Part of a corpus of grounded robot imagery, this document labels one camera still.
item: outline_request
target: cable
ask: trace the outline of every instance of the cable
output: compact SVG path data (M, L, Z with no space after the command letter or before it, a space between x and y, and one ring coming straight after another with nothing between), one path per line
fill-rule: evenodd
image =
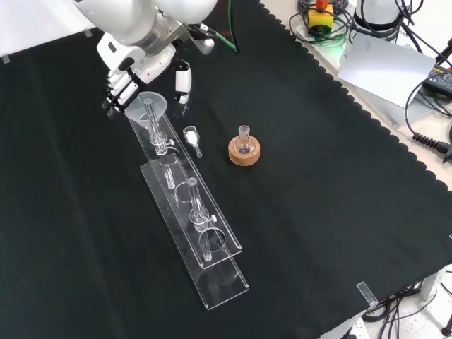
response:
M334 31L330 32L328 35L326 35L326 34L323 34L323 33L320 33L320 32L316 32L316 31L310 29L309 26L308 26L308 22L306 21L306 15L307 15L308 11L313 10L311 8L315 7L315 5L316 4L308 4L307 6L305 6L303 8L302 12L296 13L296 14L294 14L293 16L291 16L289 18L289 29L290 29L290 32L298 40L300 40L302 42L309 43L309 44L321 44L323 42L337 41L337 40L341 40L341 39L345 38L347 36L348 31L350 29L350 26L352 24L352 16L351 16L351 14L348 13L345 9L343 9L341 7L337 7L335 5L333 5L333 12L332 13L330 11L327 11L327 10L324 10L324 9L315 8L316 11L318 11L320 13L330 14L336 21L339 21L340 23L342 23L342 25L339 28L337 28L336 30L334 30ZM339 12L339 14L344 15L346 21L344 21L338 14L334 14L335 10L337 12ZM293 30L292 21L297 16L301 16L302 17L303 23L306 26L308 33L310 33L311 35L314 36L313 40L307 40L304 37L302 37L301 35L297 34ZM345 32L339 33L337 35L330 36L330 34L334 34L334 33L338 32L338 31L340 31L340 30L342 30L344 28L345 28Z
M407 5L405 4L405 0L402 0L403 11L402 11L402 8L398 4L398 0L395 0L395 4L397 5L397 8L402 13L402 15L405 16L405 19L408 20L408 23L411 23L412 25L414 25L415 23L411 19L411 13L408 11Z
M402 28L405 31L405 33L407 33L407 36L411 39L412 43L415 44L416 46L416 50L419 53L423 53L421 47L419 46L419 43L417 42L417 40L415 39L414 35L410 32L410 30L408 30L408 25L402 23Z
M409 317L411 317L411 316L414 316L414 315L420 313L421 311L423 311L427 306L429 306L429 305L435 300L437 294L438 294L438 292L436 292L435 295L433 296L432 300L430 300L429 302L427 302L427 303L426 303L419 311L416 311L415 313L412 313L412 314L408 314L407 316L401 316L401 317L398 317L396 320L401 320L401 319L409 318Z
M228 6L227 6L227 18L229 21L229 29L231 31L232 41L235 45L235 52L240 52L239 44L237 44L237 39L235 38L235 31L234 31L234 11L232 10L232 0L229 0Z
M448 117L452 117L452 114L449 112L449 110L447 108L444 107L444 105L442 105L439 101L438 101L438 96L435 93L435 96L433 97L433 101L435 101L435 103L442 108L442 110L446 113L446 115Z
M419 100L417 97L415 97L415 100L419 101L419 102L422 103L424 106L427 106L427 107L429 107L429 108L431 108L431 109L434 109L435 111L437 111L438 113L440 113L440 114L442 114L442 115L444 115L444 116L446 116L446 117L452 117L451 115L449 115L449 114L450 114L449 111L447 111L448 113L445 113L445 112L441 111L437 106L433 105L433 104L430 102L430 100L428 100L428 99L425 97L425 95L423 95L420 91L417 92L417 94L419 94L419 96L420 96L422 99L424 99L424 101Z
M365 15L364 15L364 0L361 1L361 17L362 17L361 20L362 20L362 22L364 23L365 28L368 29L368 30L370 30L370 31L373 33L371 36L377 37L377 38L379 38L379 39L387 38L387 37L391 36L392 34L398 32L399 29L400 29L400 25L401 25L401 23L403 22L403 17L400 16L399 19L398 19L397 24L396 24L393 28L391 28L390 30L386 30L386 31L384 31L384 32L375 30L375 29L372 27L372 24L370 24L370 23L367 22L366 17L365 17ZM362 30L362 29L358 28L358 27L355 25L355 22L354 22L354 21L353 21L353 24L352 24L352 28L351 28L351 29L356 30L358 33L362 33L362 34L365 34L365 35L370 35L368 31Z
M443 74L435 74L435 75L433 75L433 76L429 76L429 77L425 78L423 81L421 81L421 82L420 82L420 83L419 83L419 84L411 91L410 95L408 96L407 102L406 102L406 104L405 104L405 122L406 122L406 124L407 124L407 126L408 126L408 129L411 131L411 133L413 133L413 135L416 135L417 133L412 129L412 127L411 127L411 125L410 125L410 122L408 121L408 105L410 104L411 97L413 96L413 94L415 93L415 91L416 91L420 86L422 86L422 85L424 84L425 81L430 80L430 79L433 79L433 78L436 78L436 77L438 77L438 76L442 76L442 75L444 75L444 74L446 74L446 73L443 73Z
M353 327L350 327L350 329L342 336L341 339L348 339L350 333L352 332Z
M413 11L412 8L411 8L411 10L412 10L411 15L416 14L417 12L419 12L420 9L422 8L422 5L424 5L424 0L421 0L421 2L419 3L419 7L417 7L415 11Z
M399 339L399 338L400 338L400 313L399 313L399 308L397 306L397 339Z
M235 44L231 43L225 37L223 37L216 30L213 30L212 28L210 28L210 27L208 27L208 26L206 26L204 24L203 25L201 25L201 24L190 25L190 27L193 27L193 28L197 29L199 32L202 32L203 34L207 34L208 36L217 37L218 39L223 41L228 47L232 48L236 53L238 52L237 46Z
M385 300L379 302L374 308L366 311L362 316L362 320L366 321L367 323L374 323L374 322L384 319L387 315L391 314L392 311L395 309L395 308L391 309L391 305L394 301L396 301L399 298L399 295L403 295L404 297L411 297L413 295L420 293L421 289L422 289L422 281L416 282L413 286L410 286L408 289L404 290L403 292L398 293L394 297L386 298ZM378 316L371 315L375 311L378 311L379 309L382 309L382 308L385 308L385 310L383 311L382 314L380 314Z
M412 16L412 0L410 0L410 18L411 18L411 16Z
M441 286L446 290L447 293L449 293L449 295L452 297L452 292L448 290L448 288L446 286L444 286L443 283L441 283Z
M436 54L438 54L439 57L441 57L447 64L449 64L450 67L452 67L452 63L445 58L440 52L438 52L434 47L432 47L428 42L426 42L424 39L422 39L418 34L413 32L413 30L409 27L407 27L407 30L411 32L417 39L421 40L428 48L430 48L432 51L434 51Z
M447 47L441 52L444 58L449 58L452 55L452 38L447 42ZM436 57L436 65L441 65L444 61L440 56Z
M397 316L397 313L398 313L398 307L399 307L400 302L402 301L402 299L403 299L403 297L401 297L400 300L397 298L393 320L391 320L391 324L389 326L388 339L391 338L391 332L393 330L394 321L396 320L396 316Z

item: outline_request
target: yellow device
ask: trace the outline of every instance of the yellow device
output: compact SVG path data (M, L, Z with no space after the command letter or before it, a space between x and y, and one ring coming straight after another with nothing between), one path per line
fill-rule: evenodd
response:
M328 5L325 11L333 12L333 5ZM314 32L329 34L333 30L334 18L331 14L318 12L315 7L308 11L308 27Z

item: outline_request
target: black cloth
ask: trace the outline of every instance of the black cloth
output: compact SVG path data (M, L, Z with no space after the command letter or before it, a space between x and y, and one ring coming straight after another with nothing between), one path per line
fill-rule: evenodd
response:
M235 1L241 52L190 44L188 117L174 69L149 86L175 128L194 124L196 161L244 250L250 290L206 311L139 170L125 119L100 111L99 32L0 65L2 338L317 338L452 262L451 196L353 103L256 0ZM227 158L241 124L261 142Z

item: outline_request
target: white paper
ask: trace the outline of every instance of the white paper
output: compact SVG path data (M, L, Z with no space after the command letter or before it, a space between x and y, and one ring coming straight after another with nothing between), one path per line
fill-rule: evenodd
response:
M405 107L411 91L429 75L434 65L435 59L430 56L358 34L338 77Z

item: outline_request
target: glass tube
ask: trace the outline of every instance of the glass tube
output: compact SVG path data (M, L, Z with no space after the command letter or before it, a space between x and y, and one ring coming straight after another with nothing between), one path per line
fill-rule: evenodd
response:
M195 224L195 229L200 232L199 234L199 246L203 252L205 261L212 260L212 251L210 250L210 241L207 232L202 232L208 227L209 214L206 208L203 206L201 197L199 195L198 180L196 178L189 178L187 180L189 185L190 200L193 210L192 222Z
M158 128L158 120L155 115L155 108L151 99L146 99L143 102L146 113L148 113L150 129L149 139L155 147L155 152L158 155L165 154L167 152L167 136L165 133L160 132Z
M174 189L176 184L174 183L174 178L172 176L171 168L168 165L166 154L162 156L161 164L163 166L163 172L165 173L165 179L167 180L168 189Z

